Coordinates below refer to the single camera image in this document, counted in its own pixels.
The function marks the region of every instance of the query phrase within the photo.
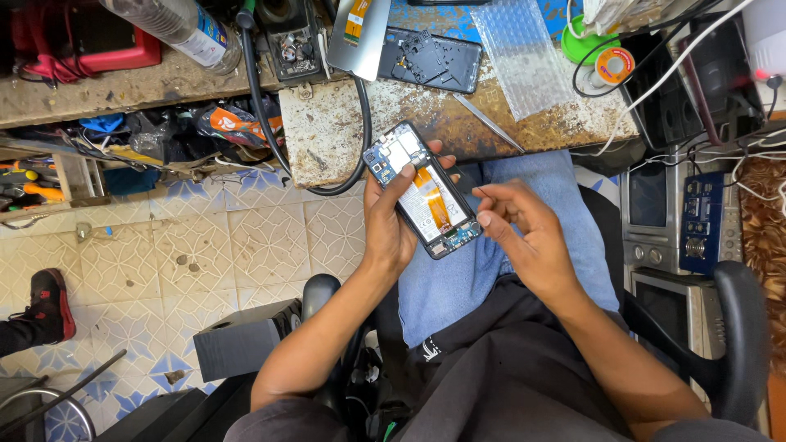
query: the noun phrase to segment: red and black sneaker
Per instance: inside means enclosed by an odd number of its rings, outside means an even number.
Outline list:
[[[76,325],[66,299],[65,281],[58,269],[36,272],[30,280],[30,306],[9,317],[34,330],[33,345],[57,344],[74,337]]]

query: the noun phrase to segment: bubble wrap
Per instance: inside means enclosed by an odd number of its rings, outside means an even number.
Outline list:
[[[472,19],[516,121],[573,99],[537,0],[494,0]]]

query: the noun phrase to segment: black t-shirt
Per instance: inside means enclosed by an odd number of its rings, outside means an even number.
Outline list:
[[[500,278],[473,313],[413,348],[405,367],[419,399],[392,441],[632,437],[556,316],[514,276]],[[303,398],[245,415],[225,442],[347,438],[329,408]],[[652,440],[767,439],[742,425],[708,419],[670,425]]]

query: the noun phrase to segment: green lid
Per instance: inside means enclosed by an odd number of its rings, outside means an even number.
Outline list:
[[[584,24],[582,23],[582,18],[584,18],[584,14],[573,17],[573,30],[576,31],[576,34],[581,35],[584,32]],[[592,50],[595,46],[601,44],[602,42],[613,39],[616,37],[617,34],[609,34],[609,35],[587,35],[583,39],[577,39],[576,37],[571,34],[571,30],[567,28],[565,25],[565,29],[562,31],[562,40],[560,44],[562,45],[562,52],[565,54],[568,60],[573,61],[574,63],[578,64],[584,56],[587,55],[588,52]],[[597,56],[601,54],[604,50],[610,47],[619,47],[619,40],[615,40],[614,42],[610,42],[607,45],[603,45],[600,49],[596,50],[589,58],[584,61],[585,66],[590,66],[595,64],[595,60],[597,60]]]

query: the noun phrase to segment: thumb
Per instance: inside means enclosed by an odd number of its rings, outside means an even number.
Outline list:
[[[528,244],[516,233],[513,226],[491,210],[479,213],[478,223],[486,230],[486,236],[495,240],[511,260],[520,256],[523,250],[528,250]]]
[[[375,205],[379,205],[384,210],[393,210],[396,201],[409,189],[415,176],[415,167],[407,164],[402,168],[398,175],[393,178],[380,196]]]

